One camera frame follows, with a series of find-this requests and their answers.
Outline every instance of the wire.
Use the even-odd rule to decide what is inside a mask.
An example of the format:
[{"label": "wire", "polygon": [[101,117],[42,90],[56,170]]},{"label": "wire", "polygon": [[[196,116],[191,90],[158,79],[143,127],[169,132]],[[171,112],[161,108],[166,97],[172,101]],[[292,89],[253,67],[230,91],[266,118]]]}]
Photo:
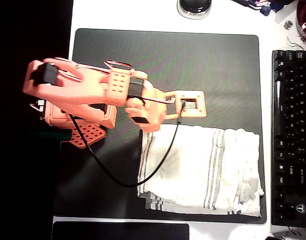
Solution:
[{"label": "wire", "polygon": [[298,43],[296,43],[296,42],[291,42],[291,40],[289,39],[289,37],[287,36],[286,37],[286,39],[287,39],[287,45],[289,45],[290,47],[292,47],[292,48],[294,48],[294,47],[299,47],[299,48],[301,48],[303,51],[305,50],[304,49],[304,47],[302,47],[300,44],[298,44]]},{"label": "wire", "polygon": [[88,148],[89,152],[91,153],[92,157],[94,158],[94,160],[97,162],[97,164],[102,168],[102,170],[118,185],[122,186],[122,187],[125,187],[125,188],[134,188],[134,187],[137,187],[137,186],[140,186],[144,183],[146,183],[148,180],[150,180],[156,173],[157,171],[161,168],[161,166],[163,165],[164,161],[166,160],[171,148],[172,148],[172,145],[173,145],[173,142],[174,142],[174,139],[175,139],[175,136],[177,135],[177,132],[178,132],[178,128],[179,128],[179,124],[181,123],[181,121],[179,119],[181,119],[181,115],[182,115],[182,111],[183,111],[183,108],[184,108],[184,102],[182,102],[182,108],[181,108],[181,111],[179,113],[179,117],[177,119],[177,124],[176,124],[176,129],[175,129],[175,132],[174,132],[174,135],[173,135],[173,139],[171,141],[171,144],[169,145],[164,157],[162,158],[161,162],[158,164],[158,166],[156,167],[156,169],[146,178],[144,179],[143,181],[140,181],[140,182],[137,182],[137,183],[134,183],[134,184],[126,184],[126,183],[123,183],[121,182],[120,180],[118,180],[104,165],[103,163],[98,159],[98,157],[95,155],[95,153],[93,152],[92,148],[88,145],[88,141],[85,139],[77,121],[74,119],[74,117],[69,114],[69,117],[71,118],[78,134],[80,135],[82,141],[84,142],[84,144],[86,145],[86,147]]}]

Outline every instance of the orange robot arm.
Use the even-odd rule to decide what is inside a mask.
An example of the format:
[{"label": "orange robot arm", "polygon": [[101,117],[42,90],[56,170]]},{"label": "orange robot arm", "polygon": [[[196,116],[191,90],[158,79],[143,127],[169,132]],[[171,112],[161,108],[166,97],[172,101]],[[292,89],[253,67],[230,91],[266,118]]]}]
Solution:
[{"label": "orange robot arm", "polygon": [[[101,125],[115,127],[116,107],[126,105],[130,119],[144,132],[158,131],[165,119],[177,118],[183,99],[195,99],[198,108],[195,113],[188,109],[184,117],[206,116],[202,91],[165,93],[153,87],[145,72],[134,70],[127,63],[106,60],[104,64],[108,68],[47,58],[28,65],[23,92],[46,100],[38,108],[40,111],[42,107],[45,121],[51,126],[72,129],[70,142],[77,147],[85,145],[69,114],[75,117],[88,144],[105,138]],[[166,104],[174,103],[176,112],[167,115]]]}]

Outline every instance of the striped towel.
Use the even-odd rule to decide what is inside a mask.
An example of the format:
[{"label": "striped towel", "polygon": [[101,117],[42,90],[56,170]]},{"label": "striped towel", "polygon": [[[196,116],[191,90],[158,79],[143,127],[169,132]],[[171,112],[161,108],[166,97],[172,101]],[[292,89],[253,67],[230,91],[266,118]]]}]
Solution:
[{"label": "striped towel", "polygon": [[[147,178],[169,148],[176,125],[143,133],[137,180]],[[183,214],[260,216],[260,136],[243,129],[179,125],[160,170],[137,187],[145,208]]]}]

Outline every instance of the desk mat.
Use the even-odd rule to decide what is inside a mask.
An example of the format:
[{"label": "desk mat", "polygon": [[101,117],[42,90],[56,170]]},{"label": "desk mat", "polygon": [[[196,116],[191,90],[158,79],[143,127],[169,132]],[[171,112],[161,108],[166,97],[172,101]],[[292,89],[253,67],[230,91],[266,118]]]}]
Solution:
[{"label": "desk mat", "polygon": [[[202,90],[207,117],[184,118],[183,124],[252,131],[260,135],[259,173],[264,188],[264,161],[260,99],[259,39],[254,35],[78,29],[73,60],[105,67],[105,59],[133,65],[148,73],[162,91]],[[125,183],[137,182],[140,163],[139,128],[123,108],[107,137],[91,147],[106,167]],[[230,222],[262,224],[261,216],[194,215],[145,209],[136,188],[111,181],[87,149],[61,145],[54,215],[121,219]]]},{"label": "desk mat", "polygon": [[189,240],[189,225],[152,222],[56,221],[52,240]]}]

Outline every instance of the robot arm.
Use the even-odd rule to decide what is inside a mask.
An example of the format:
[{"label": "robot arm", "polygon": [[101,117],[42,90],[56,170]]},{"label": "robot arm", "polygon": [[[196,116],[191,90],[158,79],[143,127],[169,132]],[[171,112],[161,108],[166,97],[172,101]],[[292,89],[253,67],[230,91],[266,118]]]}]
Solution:
[{"label": "robot arm", "polygon": [[[71,143],[77,147],[85,145],[74,138],[76,129],[69,114],[83,127],[84,136],[93,133],[89,144],[105,137],[105,131],[99,129],[101,125],[114,128],[116,107],[126,106],[130,119],[144,132],[158,131],[164,120],[176,119],[183,100],[195,101],[196,106],[187,109],[183,117],[206,116],[202,91],[163,92],[153,87],[145,72],[134,70],[127,63],[106,60],[104,64],[108,68],[47,58],[43,62],[32,61],[27,68],[23,92],[45,100],[40,106],[45,121],[51,126],[72,129]],[[175,104],[176,112],[167,115],[167,104]]]}]

